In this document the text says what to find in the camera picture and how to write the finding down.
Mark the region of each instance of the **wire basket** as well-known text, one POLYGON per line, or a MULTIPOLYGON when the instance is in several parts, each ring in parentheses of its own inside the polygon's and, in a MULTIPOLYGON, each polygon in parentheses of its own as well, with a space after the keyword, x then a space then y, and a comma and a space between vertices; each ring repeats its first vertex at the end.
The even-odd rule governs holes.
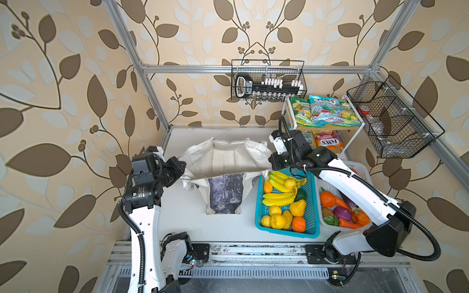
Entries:
POLYGON ((380 158, 412 158, 445 132, 391 75, 384 82, 351 88, 347 96, 363 118, 364 130, 380 158), (397 95, 401 89, 412 106, 397 95))
POLYGON ((304 98, 303 65, 297 60, 231 60, 231 101, 304 98))

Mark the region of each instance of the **white tabletop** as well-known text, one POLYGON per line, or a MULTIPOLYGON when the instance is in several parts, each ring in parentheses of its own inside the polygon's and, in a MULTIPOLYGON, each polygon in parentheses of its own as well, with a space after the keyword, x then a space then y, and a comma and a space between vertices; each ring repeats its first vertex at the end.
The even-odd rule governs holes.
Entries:
MULTIPOLYGON (((176 128, 172 131, 165 159, 178 157, 192 145, 211 137, 220 140, 237 141, 250 138, 268 141, 273 128, 176 128)), ((320 226, 321 233, 316 239, 298 238, 269 233, 257 229, 256 218, 257 184, 241 204, 240 215, 206 215, 206 203, 199 191, 187 191, 181 180, 164 189, 161 198, 159 239, 168 233, 186 231, 192 241, 230 242, 324 242, 335 231, 320 226)))

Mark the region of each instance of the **black cable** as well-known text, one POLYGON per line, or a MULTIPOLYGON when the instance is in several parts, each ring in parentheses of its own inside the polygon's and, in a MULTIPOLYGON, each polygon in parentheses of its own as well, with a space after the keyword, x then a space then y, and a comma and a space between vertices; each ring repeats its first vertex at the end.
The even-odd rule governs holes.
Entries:
MULTIPOLYGON (((285 126, 285 130, 287 132, 287 135, 288 135, 289 139, 291 139, 292 136, 290 134, 290 131, 288 130, 287 122, 285 121, 285 117, 283 115, 280 115, 279 124, 281 124, 281 123, 283 123, 283 125, 285 126)), ((346 171, 346 170, 336 168, 336 167, 303 167, 302 168, 301 166, 299 166, 297 164, 297 162, 295 160, 294 153, 293 153, 293 144, 292 143, 290 143, 290 163, 294 167, 296 167, 297 169, 300 169, 300 170, 303 170, 303 171, 308 171, 308 172, 312 172, 312 171, 336 171, 336 172, 346 174, 348 177, 352 177, 355 180, 358 180, 359 182, 364 184, 366 187, 368 187, 371 191, 373 191, 385 204, 387 204, 391 208, 393 208, 396 211, 396 213, 402 215, 407 220, 409 220, 412 224, 414 224, 420 231, 422 231, 425 234, 425 236, 427 236, 428 240, 430 240, 431 244, 433 245, 433 253, 431 255, 416 255, 416 254, 410 253, 408 251, 402 250, 400 248, 397 249, 397 252, 399 252, 399 253, 401 253, 405 256, 408 256, 408 257, 411 257, 411 258, 414 258, 414 259, 417 259, 417 260, 420 260, 420 261, 425 261, 425 262, 434 261, 434 260, 437 260, 440 257, 441 248, 438 244, 438 241, 435 239, 435 237, 432 235, 432 233, 430 231, 428 231, 428 229, 426 229, 422 224, 420 224, 413 217, 411 217, 407 213, 400 210, 400 208, 398 206, 396 206, 393 203, 389 203, 388 198, 386 196, 384 196, 374 186, 369 184, 365 179, 361 178, 360 176, 356 175, 353 172, 346 171)))
POLYGON ((140 231, 140 228, 132 222, 132 220, 127 216, 127 214, 124 212, 124 209, 122 208, 123 202, 119 201, 117 204, 117 210, 119 211, 119 215, 124 219, 124 221, 127 223, 127 225, 130 226, 130 228, 137 234, 138 238, 138 245, 140 246, 140 268, 139 268, 139 273, 138 273, 138 293, 143 293, 144 291, 144 285, 145 285, 145 242, 144 242, 144 236, 142 234, 142 231, 140 231))

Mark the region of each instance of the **snack bag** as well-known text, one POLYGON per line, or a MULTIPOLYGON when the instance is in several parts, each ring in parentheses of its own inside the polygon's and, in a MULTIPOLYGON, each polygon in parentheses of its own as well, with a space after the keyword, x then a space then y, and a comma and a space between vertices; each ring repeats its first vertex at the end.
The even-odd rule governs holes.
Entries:
POLYGON ((335 130, 332 131, 313 131, 314 140, 317 146, 325 146, 328 149, 340 149, 344 147, 339 135, 335 130))
POLYGON ((310 95, 310 103, 311 122, 327 124, 344 122, 339 99, 310 95))
POLYGON ((343 123, 335 123, 337 125, 341 126, 358 126, 361 125, 360 120, 358 119, 358 116, 355 114, 355 112, 352 109, 352 106, 349 103, 342 103, 340 105, 342 109, 342 118, 344 120, 343 123))

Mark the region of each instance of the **carrot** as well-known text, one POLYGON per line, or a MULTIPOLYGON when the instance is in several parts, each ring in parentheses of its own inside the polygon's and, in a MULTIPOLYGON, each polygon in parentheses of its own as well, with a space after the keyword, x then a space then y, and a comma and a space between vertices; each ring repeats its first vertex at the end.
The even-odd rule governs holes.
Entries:
POLYGON ((358 229, 361 228, 360 225, 350 223, 342 218, 339 219, 339 226, 343 228, 351 228, 351 229, 358 229))
POLYGON ((319 194, 321 205, 326 208, 335 206, 336 197, 329 191, 323 191, 319 194))

